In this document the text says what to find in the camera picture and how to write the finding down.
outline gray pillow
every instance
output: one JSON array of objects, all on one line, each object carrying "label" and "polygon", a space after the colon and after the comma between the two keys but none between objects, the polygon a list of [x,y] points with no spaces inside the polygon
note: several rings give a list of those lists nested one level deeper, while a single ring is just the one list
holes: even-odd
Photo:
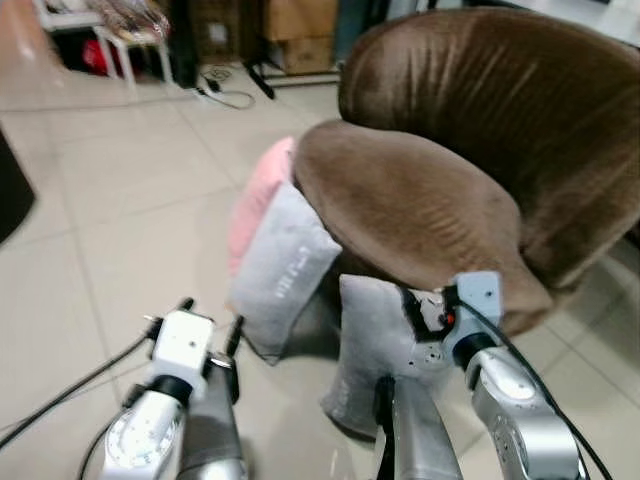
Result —
[{"label": "gray pillow", "polygon": [[[441,309],[428,300],[429,292],[412,290],[421,313],[436,330]],[[342,333],[338,370],[329,393],[321,400],[324,412],[340,426],[375,437],[375,386],[383,376],[409,377],[426,386],[444,379],[448,362],[440,342],[416,343],[404,316],[398,287],[370,277],[340,276]]]},{"label": "gray pillow", "polygon": [[231,283],[243,334],[275,365],[291,328],[342,247],[290,183],[278,189]]}]

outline chair seat cushion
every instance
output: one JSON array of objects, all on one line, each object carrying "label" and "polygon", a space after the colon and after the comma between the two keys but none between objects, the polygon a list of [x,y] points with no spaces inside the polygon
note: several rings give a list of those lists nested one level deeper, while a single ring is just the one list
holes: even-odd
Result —
[{"label": "chair seat cushion", "polygon": [[514,200],[454,152],[408,133],[334,120],[301,139],[294,176],[344,248],[336,273],[429,290],[458,272],[497,270],[509,333],[528,330],[551,307],[518,251]]}]

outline brown armchair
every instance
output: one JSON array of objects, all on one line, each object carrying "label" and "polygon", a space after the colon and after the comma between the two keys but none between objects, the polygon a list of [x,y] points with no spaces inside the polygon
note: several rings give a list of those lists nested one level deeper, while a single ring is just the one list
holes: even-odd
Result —
[{"label": "brown armchair", "polygon": [[640,217],[640,55],[585,28],[502,9],[391,22],[357,43],[339,106],[294,164],[345,248],[334,289],[497,269],[519,333]]}]

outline pink pillow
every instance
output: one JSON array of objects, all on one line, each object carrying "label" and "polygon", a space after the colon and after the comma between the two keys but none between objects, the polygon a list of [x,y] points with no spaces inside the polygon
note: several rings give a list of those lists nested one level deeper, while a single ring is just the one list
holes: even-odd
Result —
[{"label": "pink pillow", "polygon": [[229,272],[235,275],[273,196],[283,182],[291,181],[293,137],[276,142],[260,158],[249,183],[231,214]]}]

